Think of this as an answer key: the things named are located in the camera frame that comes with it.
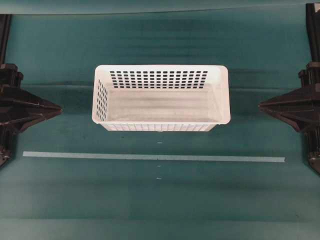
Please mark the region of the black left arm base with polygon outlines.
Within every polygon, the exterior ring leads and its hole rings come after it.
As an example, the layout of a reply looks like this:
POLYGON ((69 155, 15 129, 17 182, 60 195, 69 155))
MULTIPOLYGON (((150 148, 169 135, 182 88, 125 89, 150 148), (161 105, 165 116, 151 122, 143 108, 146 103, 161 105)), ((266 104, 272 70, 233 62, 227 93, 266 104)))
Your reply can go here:
POLYGON ((12 156, 13 132, 7 126, 0 126, 0 167, 2 168, 12 156))

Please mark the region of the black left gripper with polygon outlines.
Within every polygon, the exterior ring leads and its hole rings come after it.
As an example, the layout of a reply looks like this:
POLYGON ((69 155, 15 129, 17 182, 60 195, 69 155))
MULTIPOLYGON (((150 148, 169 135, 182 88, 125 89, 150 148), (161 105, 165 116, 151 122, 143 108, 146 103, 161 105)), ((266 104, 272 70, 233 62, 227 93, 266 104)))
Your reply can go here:
POLYGON ((0 125, 13 129, 14 133, 22 133, 29 127, 41 122, 44 118, 54 118, 62 114, 57 104, 49 104, 30 92, 3 86, 0 89, 0 125), (44 109, 54 111, 44 113, 44 109))

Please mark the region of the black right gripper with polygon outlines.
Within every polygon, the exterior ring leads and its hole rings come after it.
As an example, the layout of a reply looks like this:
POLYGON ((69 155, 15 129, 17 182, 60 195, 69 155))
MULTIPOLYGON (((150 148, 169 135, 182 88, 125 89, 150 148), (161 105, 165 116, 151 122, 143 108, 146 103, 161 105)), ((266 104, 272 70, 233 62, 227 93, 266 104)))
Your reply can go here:
POLYGON ((297 132, 307 132, 320 126, 320 88, 301 87, 289 93, 276 96, 273 104, 261 102, 260 112, 273 117, 274 105, 281 119, 297 132))

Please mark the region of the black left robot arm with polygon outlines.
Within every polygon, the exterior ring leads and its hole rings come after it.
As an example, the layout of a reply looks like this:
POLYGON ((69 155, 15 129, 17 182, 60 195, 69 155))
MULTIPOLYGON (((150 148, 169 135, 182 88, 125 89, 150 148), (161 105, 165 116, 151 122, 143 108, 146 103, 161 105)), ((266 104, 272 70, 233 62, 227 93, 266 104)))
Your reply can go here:
POLYGON ((16 65, 1 65, 0 125, 16 134, 62 113, 59 105, 22 89, 23 78, 16 65))

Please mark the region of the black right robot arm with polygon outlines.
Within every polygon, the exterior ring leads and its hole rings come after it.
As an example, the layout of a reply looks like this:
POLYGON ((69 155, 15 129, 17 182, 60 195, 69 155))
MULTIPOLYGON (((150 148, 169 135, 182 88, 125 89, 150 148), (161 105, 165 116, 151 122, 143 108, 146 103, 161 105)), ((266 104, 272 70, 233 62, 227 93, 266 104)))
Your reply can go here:
POLYGON ((258 108, 302 133, 320 126, 320 63, 309 62, 298 77, 300 88, 262 101, 258 108))

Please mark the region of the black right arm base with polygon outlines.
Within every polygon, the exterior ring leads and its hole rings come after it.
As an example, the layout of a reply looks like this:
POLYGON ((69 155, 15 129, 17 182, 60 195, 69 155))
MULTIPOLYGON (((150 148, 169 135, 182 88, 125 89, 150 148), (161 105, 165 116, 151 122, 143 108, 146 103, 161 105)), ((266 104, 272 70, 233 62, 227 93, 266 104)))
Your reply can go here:
POLYGON ((317 127, 306 134, 308 146, 308 163, 310 167, 320 174, 320 128, 317 127))

